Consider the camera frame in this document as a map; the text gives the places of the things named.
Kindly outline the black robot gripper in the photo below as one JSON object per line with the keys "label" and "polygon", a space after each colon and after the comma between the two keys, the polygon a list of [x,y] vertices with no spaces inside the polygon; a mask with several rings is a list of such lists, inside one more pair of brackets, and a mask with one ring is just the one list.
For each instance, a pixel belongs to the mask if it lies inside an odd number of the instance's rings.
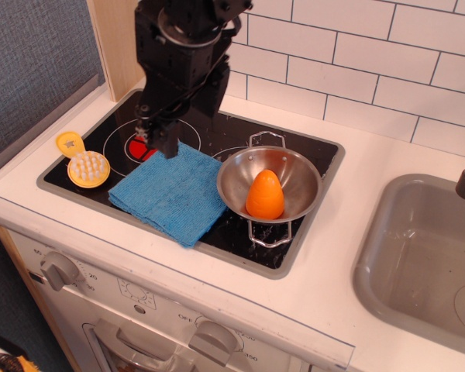
{"label": "black robot gripper", "polygon": [[251,1],[141,1],[135,10],[136,57],[146,85],[136,107],[149,148],[178,153],[179,124],[189,106],[209,119],[229,82],[227,50]]}

